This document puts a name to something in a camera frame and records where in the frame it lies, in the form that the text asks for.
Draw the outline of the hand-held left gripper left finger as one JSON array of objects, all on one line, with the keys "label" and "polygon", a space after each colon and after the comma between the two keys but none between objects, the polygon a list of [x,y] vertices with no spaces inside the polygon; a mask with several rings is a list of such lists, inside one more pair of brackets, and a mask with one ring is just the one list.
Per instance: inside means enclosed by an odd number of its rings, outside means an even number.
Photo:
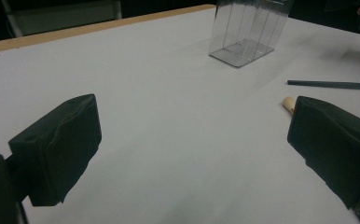
[{"label": "hand-held left gripper left finger", "polygon": [[54,206],[87,169],[102,141],[96,98],[70,99],[9,142],[7,159],[15,195],[34,206]]}]

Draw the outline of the clear plastic organizer box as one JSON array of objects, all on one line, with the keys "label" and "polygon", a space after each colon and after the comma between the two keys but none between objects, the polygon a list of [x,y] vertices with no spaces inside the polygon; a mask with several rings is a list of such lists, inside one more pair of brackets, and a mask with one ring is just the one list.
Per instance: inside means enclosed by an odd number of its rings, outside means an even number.
[{"label": "clear plastic organizer box", "polygon": [[217,0],[209,56],[240,68],[274,51],[294,0]]}]

